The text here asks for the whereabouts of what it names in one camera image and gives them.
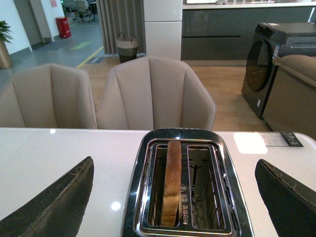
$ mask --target upholstered chair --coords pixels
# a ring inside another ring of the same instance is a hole
[[[97,129],[86,71],[56,64],[13,75],[0,89],[0,127]]]
[[[211,130],[216,105],[189,65],[142,57],[113,67],[97,109],[99,129]]]
[[[316,57],[286,55],[273,60],[275,81],[263,113],[273,131],[304,133],[316,139]]]

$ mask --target white countertop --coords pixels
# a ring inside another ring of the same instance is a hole
[[[57,129],[51,134],[50,129],[0,128],[0,219],[91,156],[93,188],[78,236],[118,237],[134,161],[146,133]],[[256,163],[263,158],[316,190],[316,141],[296,134],[304,147],[266,146],[262,154],[242,154],[234,139],[240,133],[217,134],[234,162],[255,236],[277,237],[257,188]],[[267,141],[273,134],[263,133]],[[113,203],[120,208],[112,208]]]
[[[316,6],[316,0],[313,1],[289,1],[283,3],[274,2],[228,2],[227,4],[183,4],[183,10],[193,9],[230,9],[230,8],[261,8],[261,7],[295,7],[295,6]]]

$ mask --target plant pot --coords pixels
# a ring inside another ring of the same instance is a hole
[[[0,69],[11,68],[13,66],[10,54],[6,49],[5,43],[0,40]]]

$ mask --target storage basket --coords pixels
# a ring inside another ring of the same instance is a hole
[[[119,33],[116,38],[118,48],[119,61],[121,63],[133,60],[136,58],[138,50],[138,38],[125,36],[124,33]]]

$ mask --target gray cabinet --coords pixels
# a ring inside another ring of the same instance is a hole
[[[184,10],[182,60],[246,60],[259,22],[307,22],[311,6]]]

